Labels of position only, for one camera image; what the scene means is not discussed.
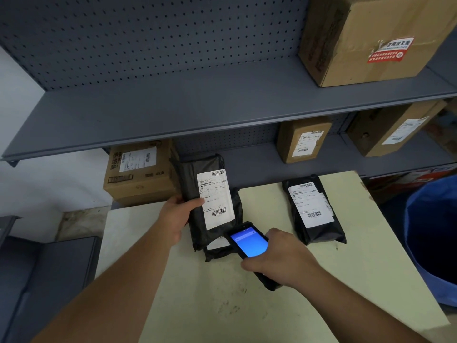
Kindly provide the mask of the grey metal shelving unit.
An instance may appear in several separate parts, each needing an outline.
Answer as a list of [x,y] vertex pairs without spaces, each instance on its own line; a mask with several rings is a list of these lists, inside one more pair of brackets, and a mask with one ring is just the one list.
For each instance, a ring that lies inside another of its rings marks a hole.
[[318,87],[298,57],[310,3],[0,0],[0,49],[44,91],[1,161],[457,97],[428,67]]

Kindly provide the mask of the grey metal shelf parts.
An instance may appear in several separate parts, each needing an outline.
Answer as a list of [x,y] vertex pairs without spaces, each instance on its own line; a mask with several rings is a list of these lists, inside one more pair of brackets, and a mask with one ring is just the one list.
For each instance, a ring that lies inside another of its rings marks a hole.
[[0,343],[29,343],[95,277],[102,239],[40,243],[0,217]]

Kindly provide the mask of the person's right hand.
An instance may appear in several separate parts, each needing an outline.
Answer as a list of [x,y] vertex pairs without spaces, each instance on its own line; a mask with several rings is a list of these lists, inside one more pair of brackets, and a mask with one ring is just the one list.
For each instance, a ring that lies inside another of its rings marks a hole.
[[319,274],[323,268],[310,250],[293,234],[272,228],[266,233],[269,253],[268,272],[257,272],[280,285],[299,290],[306,285],[306,276]]

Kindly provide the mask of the small cardboard box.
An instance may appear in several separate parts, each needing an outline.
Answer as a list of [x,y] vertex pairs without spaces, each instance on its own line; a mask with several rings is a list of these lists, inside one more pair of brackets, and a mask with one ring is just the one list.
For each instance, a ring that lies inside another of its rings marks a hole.
[[315,159],[331,126],[328,116],[281,122],[276,148],[283,163]]

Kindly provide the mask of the black parcel bag, wide label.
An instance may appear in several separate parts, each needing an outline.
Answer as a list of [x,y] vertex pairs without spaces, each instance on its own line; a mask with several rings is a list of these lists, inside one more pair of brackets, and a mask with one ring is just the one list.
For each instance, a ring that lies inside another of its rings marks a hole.
[[346,244],[346,234],[337,218],[320,178],[316,174],[282,181],[293,228],[306,246],[319,242]]

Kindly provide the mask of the black parcel bag, crumpled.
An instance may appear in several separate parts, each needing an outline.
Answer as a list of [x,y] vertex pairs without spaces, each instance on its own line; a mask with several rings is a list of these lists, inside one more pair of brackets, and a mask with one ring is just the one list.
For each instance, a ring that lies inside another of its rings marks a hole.
[[[239,189],[236,187],[233,188],[230,190],[230,194],[235,214],[235,222],[232,226],[240,225],[243,223],[243,207],[239,196]],[[210,262],[214,259],[221,259],[227,255],[236,253],[230,243],[223,236],[220,236],[212,241],[203,249],[203,252],[205,255],[205,262]]]

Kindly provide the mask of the person's left forearm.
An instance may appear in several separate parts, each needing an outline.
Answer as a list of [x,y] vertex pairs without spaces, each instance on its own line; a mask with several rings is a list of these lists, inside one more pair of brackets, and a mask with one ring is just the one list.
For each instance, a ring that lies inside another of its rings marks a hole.
[[180,237],[181,232],[153,226],[31,343],[138,343]]

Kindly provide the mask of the red and white carton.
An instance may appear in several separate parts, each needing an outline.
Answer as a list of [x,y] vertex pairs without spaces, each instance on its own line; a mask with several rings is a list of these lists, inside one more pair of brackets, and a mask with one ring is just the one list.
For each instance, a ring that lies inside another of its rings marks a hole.
[[429,182],[457,174],[457,163],[363,178],[363,183],[377,204],[413,192]]

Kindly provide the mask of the blue sack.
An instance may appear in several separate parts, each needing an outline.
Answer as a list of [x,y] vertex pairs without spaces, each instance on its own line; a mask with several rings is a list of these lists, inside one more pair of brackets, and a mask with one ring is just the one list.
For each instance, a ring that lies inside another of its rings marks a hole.
[[403,235],[436,301],[457,307],[457,175],[425,184],[409,196]]

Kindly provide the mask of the cardboard box, black print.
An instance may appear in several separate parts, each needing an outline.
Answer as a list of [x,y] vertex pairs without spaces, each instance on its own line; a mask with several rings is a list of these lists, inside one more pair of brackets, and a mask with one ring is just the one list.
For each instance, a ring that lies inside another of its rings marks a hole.
[[103,189],[123,207],[167,201],[180,192],[171,138],[111,147]]

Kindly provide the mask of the long cardboard box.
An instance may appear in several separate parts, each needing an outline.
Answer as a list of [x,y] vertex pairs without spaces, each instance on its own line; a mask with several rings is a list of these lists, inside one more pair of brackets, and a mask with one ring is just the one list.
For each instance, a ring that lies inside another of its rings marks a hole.
[[380,157],[399,150],[435,117],[442,99],[359,111],[346,134],[365,157]]

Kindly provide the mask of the black handheld scanner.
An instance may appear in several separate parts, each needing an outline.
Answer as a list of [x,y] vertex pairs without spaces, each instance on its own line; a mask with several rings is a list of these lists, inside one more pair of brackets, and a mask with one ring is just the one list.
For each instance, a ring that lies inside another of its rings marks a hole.
[[250,221],[234,226],[223,236],[243,260],[263,254],[268,247],[268,238]]

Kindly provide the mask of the person's right forearm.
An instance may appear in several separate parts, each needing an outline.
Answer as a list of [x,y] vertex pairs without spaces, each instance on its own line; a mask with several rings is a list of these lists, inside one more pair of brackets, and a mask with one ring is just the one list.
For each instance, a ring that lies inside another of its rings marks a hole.
[[320,314],[339,343],[431,343],[322,267],[293,286]]

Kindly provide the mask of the large cardboard box, red sticker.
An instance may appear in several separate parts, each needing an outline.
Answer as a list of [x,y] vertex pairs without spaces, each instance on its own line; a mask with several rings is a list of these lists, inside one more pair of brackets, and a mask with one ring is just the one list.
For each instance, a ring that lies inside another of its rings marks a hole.
[[319,87],[411,78],[457,25],[457,0],[309,0],[298,56]]

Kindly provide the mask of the black parcel bag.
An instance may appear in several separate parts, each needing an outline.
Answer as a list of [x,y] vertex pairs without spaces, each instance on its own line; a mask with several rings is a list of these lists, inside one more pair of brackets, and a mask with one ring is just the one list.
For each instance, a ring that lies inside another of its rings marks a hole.
[[169,161],[178,175],[183,199],[204,200],[191,210],[188,220],[192,246],[201,251],[242,220],[238,191],[229,188],[225,162],[219,154],[194,161]]
[[337,218],[320,178],[316,174],[282,181],[293,228],[306,246],[319,242],[346,244],[346,234]]
[[[243,223],[243,207],[239,196],[239,189],[236,187],[233,188],[230,190],[230,194],[235,214],[235,222],[232,226],[240,225]],[[236,253],[230,243],[223,236],[220,236],[212,241],[203,249],[203,252],[205,255],[205,262],[210,262],[214,259],[221,259],[227,255]]]

